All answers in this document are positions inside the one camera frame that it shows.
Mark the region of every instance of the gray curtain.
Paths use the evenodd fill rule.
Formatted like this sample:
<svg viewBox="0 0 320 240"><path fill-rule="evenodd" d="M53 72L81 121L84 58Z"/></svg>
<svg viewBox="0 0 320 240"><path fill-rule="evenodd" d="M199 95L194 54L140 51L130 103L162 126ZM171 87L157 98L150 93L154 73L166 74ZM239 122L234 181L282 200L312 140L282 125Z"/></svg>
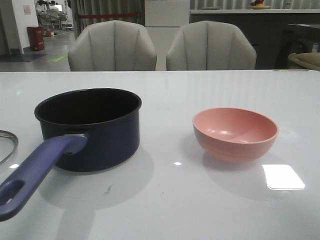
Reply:
<svg viewBox="0 0 320 240"><path fill-rule="evenodd" d="M73 22L76 37L88 25L110 21L121 20L137 23L136 17L117 17L117 18L95 18L77 19L77 15L107 15L107 14L126 14L140 13L139 24L144 25L145 1L144 0L71 0L73 12Z"/></svg>

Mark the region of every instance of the navy blue pot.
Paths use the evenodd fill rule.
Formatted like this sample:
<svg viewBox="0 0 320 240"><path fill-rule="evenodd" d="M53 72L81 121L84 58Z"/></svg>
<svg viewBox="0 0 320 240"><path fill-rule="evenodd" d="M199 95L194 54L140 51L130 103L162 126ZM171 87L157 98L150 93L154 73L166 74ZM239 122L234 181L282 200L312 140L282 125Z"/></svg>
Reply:
<svg viewBox="0 0 320 240"><path fill-rule="evenodd" d="M0 221L17 214L56 164L75 172L122 163L140 142L136 94L114 88L75 90L34 110L44 142L0 185Z"/></svg>

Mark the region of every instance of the chair backrest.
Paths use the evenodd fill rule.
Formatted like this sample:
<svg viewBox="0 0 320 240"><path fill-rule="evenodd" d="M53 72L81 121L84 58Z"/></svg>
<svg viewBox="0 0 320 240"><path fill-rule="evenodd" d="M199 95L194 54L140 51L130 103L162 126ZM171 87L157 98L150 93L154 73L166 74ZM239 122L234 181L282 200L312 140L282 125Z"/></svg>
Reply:
<svg viewBox="0 0 320 240"><path fill-rule="evenodd" d="M68 20L66 14L59 14L59 18L60 18L60 21L67 21Z"/></svg>
<svg viewBox="0 0 320 240"><path fill-rule="evenodd" d="M166 56L168 71L251 70L257 54L235 25L200 21L180 27Z"/></svg>
<svg viewBox="0 0 320 240"><path fill-rule="evenodd" d="M56 19L59 18L59 12L58 12L58 11L53 10L53 9L50 9L50 10L49 10L49 13L50 13L51 18L52 18L52 17L53 17L53 18L56 18Z"/></svg>
<svg viewBox="0 0 320 240"><path fill-rule="evenodd" d="M157 55L144 26L112 20L87 26L68 60L71 71L154 71Z"/></svg>

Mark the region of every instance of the pink bowl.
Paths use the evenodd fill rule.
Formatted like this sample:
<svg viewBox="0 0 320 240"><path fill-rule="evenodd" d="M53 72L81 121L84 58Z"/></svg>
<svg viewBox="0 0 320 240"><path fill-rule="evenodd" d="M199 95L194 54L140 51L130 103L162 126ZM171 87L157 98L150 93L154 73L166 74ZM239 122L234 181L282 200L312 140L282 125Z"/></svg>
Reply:
<svg viewBox="0 0 320 240"><path fill-rule="evenodd" d="M269 151L279 129L257 112L221 107L199 112L193 118L197 141L210 155L227 162L256 160Z"/></svg>

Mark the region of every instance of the blue handle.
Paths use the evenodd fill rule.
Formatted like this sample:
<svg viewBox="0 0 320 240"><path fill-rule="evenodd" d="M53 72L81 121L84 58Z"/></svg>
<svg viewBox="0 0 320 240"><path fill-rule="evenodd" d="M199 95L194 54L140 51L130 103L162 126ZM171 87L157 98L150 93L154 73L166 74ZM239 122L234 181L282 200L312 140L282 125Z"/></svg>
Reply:
<svg viewBox="0 0 320 240"><path fill-rule="evenodd" d="M0 221L12 218L23 208L62 154L76 154L86 143L83 134L73 134L40 144L0 185Z"/></svg>

